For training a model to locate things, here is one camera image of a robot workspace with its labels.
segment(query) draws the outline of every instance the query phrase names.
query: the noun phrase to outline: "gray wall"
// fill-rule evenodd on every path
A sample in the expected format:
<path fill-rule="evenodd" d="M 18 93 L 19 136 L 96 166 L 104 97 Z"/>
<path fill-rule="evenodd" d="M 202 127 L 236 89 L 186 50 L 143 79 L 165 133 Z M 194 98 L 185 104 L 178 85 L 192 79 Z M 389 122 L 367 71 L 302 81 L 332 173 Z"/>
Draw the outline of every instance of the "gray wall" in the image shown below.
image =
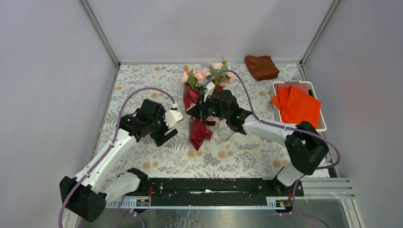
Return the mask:
<path fill-rule="evenodd" d="M 402 227 L 403 1 L 342 1 L 307 63 L 367 228 Z"/>
<path fill-rule="evenodd" d="M 0 1 L 0 227 L 54 228 L 114 66 L 77 0 Z"/>
<path fill-rule="evenodd" d="M 121 61 L 301 59 L 332 0 L 90 0 Z"/>

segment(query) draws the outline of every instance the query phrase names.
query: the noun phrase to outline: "robotic arm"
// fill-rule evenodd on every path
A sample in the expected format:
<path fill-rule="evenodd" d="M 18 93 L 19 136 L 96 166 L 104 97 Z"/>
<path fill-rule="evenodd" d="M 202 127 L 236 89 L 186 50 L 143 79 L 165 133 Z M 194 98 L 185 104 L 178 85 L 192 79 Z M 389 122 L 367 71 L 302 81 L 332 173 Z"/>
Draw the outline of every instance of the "robotic arm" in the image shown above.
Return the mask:
<path fill-rule="evenodd" d="M 257 120 L 251 111 L 239 107 L 231 91 L 222 90 L 216 96 L 212 96 L 213 89 L 214 84 L 208 83 L 205 87 L 205 95 L 199 97 L 198 103 L 189 109 L 187 114 L 202 120 L 206 120 L 209 116 L 223 118 L 234 132 L 264 137 L 285 146 L 291 162 L 275 177 L 275 180 L 282 185 L 288 187 L 301 176 L 312 175 L 329 151 L 327 144 L 314 136 L 286 130 L 286 127 L 292 127 L 318 134 L 309 122 L 288 124 L 264 118 Z M 284 128 L 271 126 L 262 121 L 282 125 Z"/>
<path fill-rule="evenodd" d="M 87 176 L 73 193 L 66 208 L 92 222 L 102 214 L 108 203 L 128 192 L 136 191 L 142 179 L 140 173 L 128 170 L 105 183 L 108 173 L 116 162 L 146 135 L 149 134 L 157 146 L 174 137 L 178 131 L 172 127 L 182 119 L 183 116 L 176 107 L 166 112 L 160 103 L 145 99 L 135 115 L 127 114 L 121 118 L 115 142 L 112 142 L 112 136 L 109 143 L 74 178 L 66 176 L 62 179 L 60 194 L 64 201 L 77 184 L 77 180 Z"/>

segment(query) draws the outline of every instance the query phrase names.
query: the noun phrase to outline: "reflective metal surface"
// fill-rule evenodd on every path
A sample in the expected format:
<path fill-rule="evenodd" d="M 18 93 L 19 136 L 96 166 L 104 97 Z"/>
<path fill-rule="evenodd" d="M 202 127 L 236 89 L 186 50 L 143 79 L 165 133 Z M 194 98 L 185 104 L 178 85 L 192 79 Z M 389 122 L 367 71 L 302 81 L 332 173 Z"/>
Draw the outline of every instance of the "reflective metal surface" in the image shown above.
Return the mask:
<path fill-rule="evenodd" d="M 301 212 L 310 213 L 324 220 L 331 228 L 348 228 L 340 201 L 332 199 L 297 200 Z M 95 222 L 85 228 L 111 228 L 114 209 L 107 209 Z M 272 210 L 169 210 L 150 209 L 142 213 L 146 228 L 308 228 L 299 215 L 280 216 Z M 308 218 L 317 227 L 320 222 Z M 119 210 L 116 228 L 141 228 L 138 217 L 127 209 Z"/>

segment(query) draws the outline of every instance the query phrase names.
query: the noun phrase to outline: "orange cloth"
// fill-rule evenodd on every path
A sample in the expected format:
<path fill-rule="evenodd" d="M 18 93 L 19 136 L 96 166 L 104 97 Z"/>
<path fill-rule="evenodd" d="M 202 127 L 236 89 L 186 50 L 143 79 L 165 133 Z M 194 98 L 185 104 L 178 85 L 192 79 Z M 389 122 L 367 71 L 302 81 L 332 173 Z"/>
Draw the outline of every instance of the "orange cloth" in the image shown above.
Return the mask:
<path fill-rule="evenodd" d="M 291 86 L 279 88 L 278 95 L 271 99 L 281 113 L 281 120 L 288 124 L 300 124 L 305 120 L 317 128 L 319 125 L 321 102 L 304 91 Z"/>

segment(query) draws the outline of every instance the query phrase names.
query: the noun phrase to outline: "pink flower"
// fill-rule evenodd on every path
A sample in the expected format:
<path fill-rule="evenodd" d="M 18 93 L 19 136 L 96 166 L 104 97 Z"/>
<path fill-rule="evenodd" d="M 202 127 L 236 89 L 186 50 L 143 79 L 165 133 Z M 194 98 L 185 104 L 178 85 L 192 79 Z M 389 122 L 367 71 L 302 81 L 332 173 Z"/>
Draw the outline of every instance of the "pink flower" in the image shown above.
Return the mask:
<path fill-rule="evenodd" d="M 183 73 L 183 77 L 181 80 L 182 84 L 185 84 L 188 81 L 188 79 L 189 79 L 189 73 L 186 71 Z"/>
<path fill-rule="evenodd" d="M 206 78 L 207 76 L 211 75 L 210 70 L 203 70 L 201 72 L 201 74 L 203 75 L 204 78 Z"/>
<path fill-rule="evenodd" d="M 197 84 L 201 83 L 205 79 L 205 77 L 199 72 L 194 73 L 194 77 L 197 79 Z"/>
<path fill-rule="evenodd" d="M 221 67 L 222 67 L 223 65 L 224 65 L 223 63 L 214 63 L 214 64 L 213 64 L 213 68 L 216 69 L 216 70 L 219 70 L 219 69 L 221 69 Z"/>
<path fill-rule="evenodd" d="M 227 76 L 230 77 L 228 83 L 233 83 L 235 81 L 235 74 L 233 72 L 227 72 Z"/>

